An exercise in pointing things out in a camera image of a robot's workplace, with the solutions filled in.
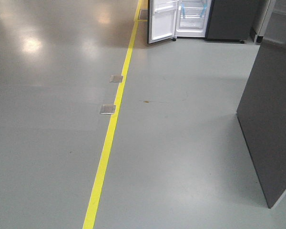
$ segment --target refrigerator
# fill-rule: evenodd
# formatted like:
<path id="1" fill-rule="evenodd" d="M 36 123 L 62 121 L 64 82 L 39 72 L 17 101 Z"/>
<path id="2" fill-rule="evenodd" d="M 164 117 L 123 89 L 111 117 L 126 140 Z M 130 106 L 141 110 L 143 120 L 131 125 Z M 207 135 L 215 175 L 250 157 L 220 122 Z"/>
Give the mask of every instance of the refrigerator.
<path id="1" fill-rule="evenodd" d="M 244 42 L 260 0 L 149 0 L 147 43 L 177 37 Z"/>
<path id="2" fill-rule="evenodd" d="M 148 43 L 205 37 L 211 0 L 149 0 Z"/>

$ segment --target gray epoxy floor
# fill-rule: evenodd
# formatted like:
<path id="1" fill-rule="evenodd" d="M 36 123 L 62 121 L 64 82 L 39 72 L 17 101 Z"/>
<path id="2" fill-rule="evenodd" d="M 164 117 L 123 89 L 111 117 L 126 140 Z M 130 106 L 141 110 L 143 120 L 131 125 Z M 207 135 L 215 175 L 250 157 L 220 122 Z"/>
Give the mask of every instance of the gray epoxy floor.
<path id="1" fill-rule="evenodd" d="M 286 197 L 267 208 L 235 115 L 258 46 L 146 46 L 145 31 L 141 22 L 95 229 L 286 229 Z"/>
<path id="2" fill-rule="evenodd" d="M 82 227 L 135 7 L 0 0 L 0 228 Z M 258 46 L 147 47 L 145 31 L 95 228 L 286 228 L 286 198 L 266 208 L 235 117 Z"/>
<path id="3" fill-rule="evenodd" d="M 82 227 L 136 5 L 0 0 L 0 229 Z"/>

